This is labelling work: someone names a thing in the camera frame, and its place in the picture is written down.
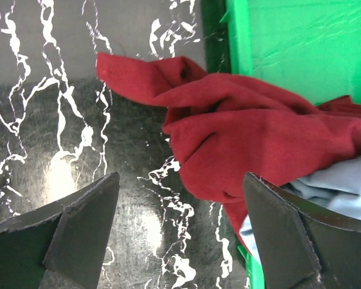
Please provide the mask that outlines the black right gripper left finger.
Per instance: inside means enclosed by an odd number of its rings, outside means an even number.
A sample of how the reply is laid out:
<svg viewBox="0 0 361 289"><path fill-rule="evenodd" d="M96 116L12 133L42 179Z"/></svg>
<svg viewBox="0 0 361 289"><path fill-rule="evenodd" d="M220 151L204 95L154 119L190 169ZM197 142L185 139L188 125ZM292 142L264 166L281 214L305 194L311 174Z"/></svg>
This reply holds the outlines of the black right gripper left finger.
<svg viewBox="0 0 361 289"><path fill-rule="evenodd" d="M96 288L119 196L107 174L36 210L0 223L0 288L38 288L46 270Z"/></svg>

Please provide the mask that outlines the dark red t-shirt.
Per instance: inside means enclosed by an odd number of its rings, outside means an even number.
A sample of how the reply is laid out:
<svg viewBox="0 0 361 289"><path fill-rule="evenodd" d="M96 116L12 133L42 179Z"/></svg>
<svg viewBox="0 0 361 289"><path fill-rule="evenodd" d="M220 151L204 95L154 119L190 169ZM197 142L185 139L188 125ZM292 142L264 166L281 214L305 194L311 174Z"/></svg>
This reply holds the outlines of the dark red t-shirt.
<svg viewBox="0 0 361 289"><path fill-rule="evenodd" d="M207 73L186 57L146 62L98 53L97 76L112 91L165 107L180 178L196 198L219 202L235 231L253 172L284 185L361 155L361 105L342 96L315 106L256 78Z"/></svg>

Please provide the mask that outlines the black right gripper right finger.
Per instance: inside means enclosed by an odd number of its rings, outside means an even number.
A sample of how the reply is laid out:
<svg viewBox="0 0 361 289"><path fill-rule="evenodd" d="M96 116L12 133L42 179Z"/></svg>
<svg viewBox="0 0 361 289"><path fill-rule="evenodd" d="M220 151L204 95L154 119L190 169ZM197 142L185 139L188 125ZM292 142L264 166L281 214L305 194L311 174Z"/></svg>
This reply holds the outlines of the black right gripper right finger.
<svg viewBox="0 0 361 289"><path fill-rule="evenodd" d="M267 288L361 288L361 220L253 173L243 187Z"/></svg>

